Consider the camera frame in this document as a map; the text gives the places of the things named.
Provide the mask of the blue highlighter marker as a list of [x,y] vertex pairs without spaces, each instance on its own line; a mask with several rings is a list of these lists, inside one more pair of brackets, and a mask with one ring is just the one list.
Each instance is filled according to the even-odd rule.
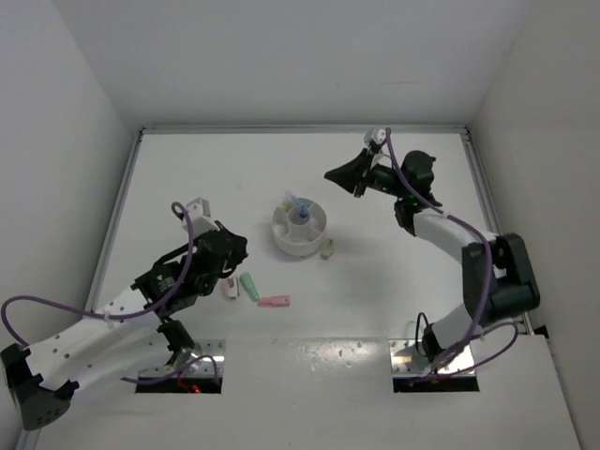
[[282,201],[286,202],[290,206],[290,209],[292,209],[295,206],[300,206],[301,204],[303,204],[303,202],[297,196],[295,196],[290,190],[286,190],[284,192]]

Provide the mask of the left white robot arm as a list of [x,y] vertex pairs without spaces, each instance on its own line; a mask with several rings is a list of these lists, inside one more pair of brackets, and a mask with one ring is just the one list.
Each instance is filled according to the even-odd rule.
[[26,431],[43,428],[69,408],[75,392],[101,374],[98,358],[143,328],[167,343],[170,360],[195,342],[172,315],[207,296],[247,257],[248,240],[215,222],[192,232],[185,245],[163,255],[118,297],[55,337],[36,344],[17,341],[1,352],[7,388]]

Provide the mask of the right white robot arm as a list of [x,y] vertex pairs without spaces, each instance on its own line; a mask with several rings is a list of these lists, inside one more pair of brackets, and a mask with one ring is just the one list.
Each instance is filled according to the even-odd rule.
[[386,167],[379,163],[380,155],[379,150],[365,148],[324,177],[356,198],[367,189],[395,197],[399,227],[460,264],[461,304],[428,324],[420,339],[431,366],[452,359],[493,324],[539,307],[539,288],[521,236],[485,233],[458,217],[444,215],[431,190],[435,157],[413,150],[403,161]]

